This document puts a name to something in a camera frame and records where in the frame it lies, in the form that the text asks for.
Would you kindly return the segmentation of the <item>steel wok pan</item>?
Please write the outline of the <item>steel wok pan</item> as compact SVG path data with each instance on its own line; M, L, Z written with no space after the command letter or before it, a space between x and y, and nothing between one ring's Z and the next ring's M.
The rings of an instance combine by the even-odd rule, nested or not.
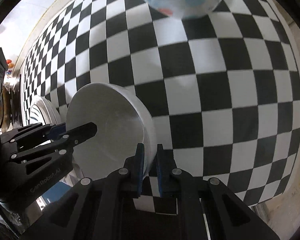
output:
M13 128L15 121L15 93L5 86L2 87L2 100L0 105L0 128L5 133Z

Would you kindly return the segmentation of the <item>white plate under blue plate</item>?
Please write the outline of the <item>white plate under blue plate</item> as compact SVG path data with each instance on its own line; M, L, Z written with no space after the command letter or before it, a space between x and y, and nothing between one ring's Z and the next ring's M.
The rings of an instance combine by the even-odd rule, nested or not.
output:
M30 107L29 124L42 125L62 123L61 116L55 106L46 98L35 95Z

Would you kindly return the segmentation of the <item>white bowl red flowers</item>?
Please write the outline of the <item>white bowl red flowers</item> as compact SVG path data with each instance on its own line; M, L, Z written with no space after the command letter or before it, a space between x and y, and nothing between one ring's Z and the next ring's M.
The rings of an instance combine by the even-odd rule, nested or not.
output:
M73 96L66 115L66 129L92 122L94 137L75 146L74 161L84 177L106 177L135 155L137 145L145 147L143 175L149 173L157 152L157 138L151 114L129 90L108 83L91 83Z

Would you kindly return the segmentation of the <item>black white checkered mat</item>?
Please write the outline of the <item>black white checkered mat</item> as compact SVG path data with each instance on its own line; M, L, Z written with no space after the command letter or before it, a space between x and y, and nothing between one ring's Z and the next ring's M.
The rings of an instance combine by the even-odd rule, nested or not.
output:
M255 205L287 188L300 145L300 74L267 0L222 0L177 20L143 0L73 0L25 57L25 120L35 96L61 116L83 86L112 83L153 116L158 143L195 177Z

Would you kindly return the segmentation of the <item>white plate blue leaf rim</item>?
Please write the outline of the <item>white plate blue leaf rim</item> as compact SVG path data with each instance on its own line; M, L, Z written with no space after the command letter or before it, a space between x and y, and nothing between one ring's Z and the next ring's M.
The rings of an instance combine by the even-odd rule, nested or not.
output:
M29 124L58 124L52 108L44 102L37 102L30 108Z

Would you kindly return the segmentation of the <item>colourful wall stickers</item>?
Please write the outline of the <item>colourful wall stickers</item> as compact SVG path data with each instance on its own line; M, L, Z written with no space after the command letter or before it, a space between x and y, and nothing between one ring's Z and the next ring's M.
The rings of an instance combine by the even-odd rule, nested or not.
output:
M15 67L15 64L12 62L12 60L6 60L8 69L5 72L5 78L10 79L12 77L12 73Z

